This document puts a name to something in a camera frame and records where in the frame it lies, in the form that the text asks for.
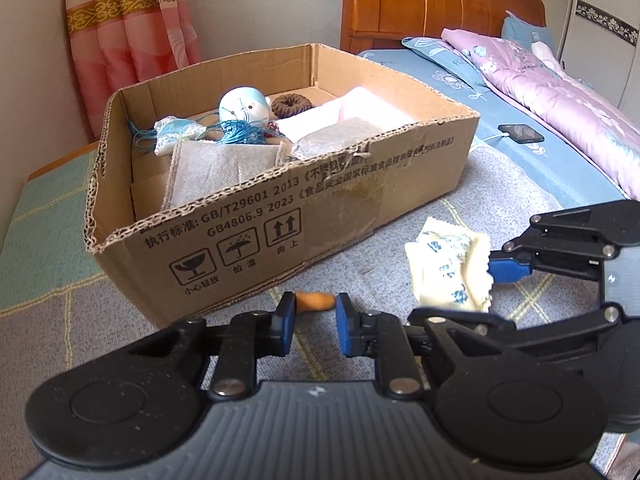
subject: brown hair tie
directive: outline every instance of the brown hair tie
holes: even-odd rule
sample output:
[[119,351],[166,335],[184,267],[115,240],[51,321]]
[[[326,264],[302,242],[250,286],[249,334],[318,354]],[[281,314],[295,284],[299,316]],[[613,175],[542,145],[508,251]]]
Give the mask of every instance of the brown hair tie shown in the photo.
[[284,94],[276,97],[271,103],[271,110],[279,119],[306,112],[310,108],[311,101],[300,94]]

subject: wardrobe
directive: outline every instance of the wardrobe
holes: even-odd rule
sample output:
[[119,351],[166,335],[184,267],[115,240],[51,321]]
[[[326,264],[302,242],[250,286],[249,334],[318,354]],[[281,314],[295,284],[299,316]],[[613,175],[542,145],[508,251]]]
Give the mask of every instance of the wardrobe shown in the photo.
[[640,0],[573,0],[560,61],[640,122]]

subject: gray fabric pouch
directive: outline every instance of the gray fabric pouch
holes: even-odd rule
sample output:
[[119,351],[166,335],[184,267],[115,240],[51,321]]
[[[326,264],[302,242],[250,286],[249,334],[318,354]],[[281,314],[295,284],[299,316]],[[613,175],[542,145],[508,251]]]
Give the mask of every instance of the gray fabric pouch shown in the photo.
[[307,160],[325,153],[340,152],[383,132],[382,128],[369,121],[352,117],[302,137],[293,146],[291,155],[300,160]]
[[172,156],[162,209],[180,207],[284,161],[284,144],[217,144],[183,139]]

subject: blue pillow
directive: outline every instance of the blue pillow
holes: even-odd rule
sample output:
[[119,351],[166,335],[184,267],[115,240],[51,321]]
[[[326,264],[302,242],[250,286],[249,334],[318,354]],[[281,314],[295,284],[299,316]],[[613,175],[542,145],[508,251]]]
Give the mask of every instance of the blue pillow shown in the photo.
[[542,41],[552,51],[555,51],[554,40],[551,32],[546,27],[536,27],[530,23],[523,22],[512,12],[507,10],[508,16],[502,25],[501,38],[503,40],[513,40],[519,42],[524,48],[531,52],[531,44]]
[[418,56],[433,61],[450,74],[462,79],[476,92],[485,94],[490,91],[478,69],[458,54],[441,46],[440,40],[435,38],[404,38],[402,44],[413,50]]

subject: black and white floral border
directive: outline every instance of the black and white floral border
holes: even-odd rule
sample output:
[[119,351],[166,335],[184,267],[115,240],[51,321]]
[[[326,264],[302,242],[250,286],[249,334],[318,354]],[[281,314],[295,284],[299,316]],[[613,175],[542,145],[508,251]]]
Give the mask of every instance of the black and white floral border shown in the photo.
[[575,8],[575,15],[608,30],[611,34],[615,34],[617,37],[625,40],[632,46],[636,46],[636,44],[638,44],[638,30],[636,28],[633,28],[631,25],[623,22],[615,16],[611,16],[608,12],[599,9],[598,7],[594,7],[582,0],[578,0],[578,5]]

